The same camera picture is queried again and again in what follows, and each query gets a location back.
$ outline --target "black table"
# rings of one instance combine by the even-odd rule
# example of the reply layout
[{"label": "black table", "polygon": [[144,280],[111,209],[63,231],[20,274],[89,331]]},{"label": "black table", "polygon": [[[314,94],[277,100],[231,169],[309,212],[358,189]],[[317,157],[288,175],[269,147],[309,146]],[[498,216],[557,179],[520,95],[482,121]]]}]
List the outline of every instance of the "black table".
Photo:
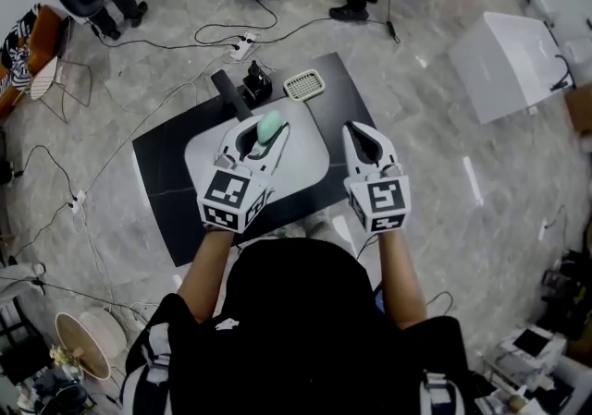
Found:
[{"label": "black table", "polygon": [[[347,197],[343,187],[347,168],[341,128],[349,120],[370,126],[374,123],[339,56],[323,55],[270,74],[273,92],[257,107],[284,98],[284,81],[309,68],[316,69],[326,84],[325,91],[307,104],[325,141],[332,166],[312,187],[268,204],[247,231],[235,237],[236,242],[257,238]],[[191,262],[204,238],[196,191],[191,189],[193,183],[185,165],[185,148],[197,134],[234,116],[234,107],[217,96],[169,119],[133,142],[156,223],[176,266]],[[180,189],[187,190],[163,194]]]}]

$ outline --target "marble tile floor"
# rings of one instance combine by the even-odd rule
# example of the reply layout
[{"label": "marble tile floor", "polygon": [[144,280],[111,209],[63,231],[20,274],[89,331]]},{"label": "marble tile floor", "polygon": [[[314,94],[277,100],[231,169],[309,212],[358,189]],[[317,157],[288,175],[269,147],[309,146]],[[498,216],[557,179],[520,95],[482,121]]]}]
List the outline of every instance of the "marble tile floor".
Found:
[{"label": "marble tile floor", "polygon": [[[272,20],[252,0],[146,1],[150,10],[136,30],[125,27],[110,7],[122,23],[121,41],[193,43],[194,32],[207,22],[265,26]],[[384,20],[386,1],[369,5],[372,18]],[[324,17],[329,7],[344,0],[262,2],[277,13],[279,23],[261,32],[275,39],[307,20]],[[272,67],[284,67],[339,52],[376,125],[393,140],[411,177],[413,213],[406,235],[425,296],[431,299],[442,290],[454,296],[451,314],[461,321],[472,360],[529,316],[543,270],[561,255],[561,225],[537,240],[542,219],[550,221],[564,204],[569,215],[565,245],[577,246],[588,213],[589,163],[579,151],[563,102],[540,105],[536,116],[519,113],[482,126],[446,55],[450,43],[485,10],[523,14],[524,6],[525,0],[393,0],[391,18],[401,44],[377,24],[324,21],[255,53]],[[207,40],[230,32],[212,28],[202,35]],[[126,139],[141,123],[140,116],[210,62],[206,73],[223,67],[238,84],[247,64],[225,65],[221,55],[219,48],[162,50],[141,43],[108,49],[89,28],[71,30],[67,59],[90,65],[94,74],[90,106],[67,98],[66,126],[41,104],[24,101],[5,124],[8,155],[21,164],[35,144],[44,144],[68,171],[73,189],[86,189],[121,146],[93,182],[85,206],[86,224],[102,260],[95,257],[82,221],[73,220],[68,210],[20,260],[44,262],[50,283],[104,299],[112,292],[115,301],[127,304],[157,303],[176,290],[174,275],[183,276],[187,268],[175,268],[168,257],[142,200]],[[84,97],[85,73],[67,67],[64,75],[68,86]],[[185,88],[166,102],[132,138],[214,94],[206,76],[195,86],[196,91]],[[58,92],[48,93],[47,100],[59,108]],[[472,159],[483,206],[475,204],[464,156]],[[14,251],[50,221],[68,199],[68,189],[62,173],[37,151],[27,173],[5,195],[11,231],[18,236],[9,248]],[[365,236],[347,203],[332,206],[326,214],[345,217],[360,249]],[[233,251],[228,269],[236,257]],[[377,284],[377,246],[367,249],[360,261]],[[50,340],[56,340],[58,311],[77,315],[95,305],[52,288],[45,298],[31,292],[22,301]],[[442,298],[429,307],[430,314],[440,314],[447,306]],[[134,308],[146,317],[154,311],[152,306]],[[131,342],[138,333],[131,313],[121,310],[115,315]],[[120,369],[124,358],[114,361]],[[114,377],[121,381],[117,372]],[[106,382],[105,391],[115,393],[115,386]]]}]

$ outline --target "soap dish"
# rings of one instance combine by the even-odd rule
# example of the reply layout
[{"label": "soap dish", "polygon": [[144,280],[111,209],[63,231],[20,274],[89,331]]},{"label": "soap dish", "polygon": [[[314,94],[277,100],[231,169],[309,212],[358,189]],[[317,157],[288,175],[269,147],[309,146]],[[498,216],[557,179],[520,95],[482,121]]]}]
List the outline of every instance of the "soap dish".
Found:
[{"label": "soap dish", "polygon": [[284,81],[284,92],[294,101],[304,101],[322,93],[325,90],[325,82],[314,69]]}]

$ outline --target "person's left arm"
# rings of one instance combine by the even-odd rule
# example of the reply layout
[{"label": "person's left arm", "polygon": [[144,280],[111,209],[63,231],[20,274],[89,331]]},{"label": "person's left arm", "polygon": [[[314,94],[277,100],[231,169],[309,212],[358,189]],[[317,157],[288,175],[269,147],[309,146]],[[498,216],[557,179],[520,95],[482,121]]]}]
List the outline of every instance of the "person's left arm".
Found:
[{"label": "person's left arm", "polygon": [[233,238],[230,231],[207,233],[177,292],[198,323],[214,315]]}]

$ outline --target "black handle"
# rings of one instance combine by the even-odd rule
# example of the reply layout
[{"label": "black handle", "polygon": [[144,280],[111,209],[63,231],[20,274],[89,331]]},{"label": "black handle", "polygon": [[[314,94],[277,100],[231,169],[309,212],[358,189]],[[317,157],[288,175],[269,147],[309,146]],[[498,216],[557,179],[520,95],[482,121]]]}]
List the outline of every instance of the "black handle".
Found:
[{"label": "black handle", "polygon": [[230,81],[230,78],[224,70],[218,70],[211,77],[216,89],[220,92],[220,96],[225,103],[232,104],[237,110],[237,118],[239,121],[244,121],[253,115],[249,106],[244,102],[239,91]]}]

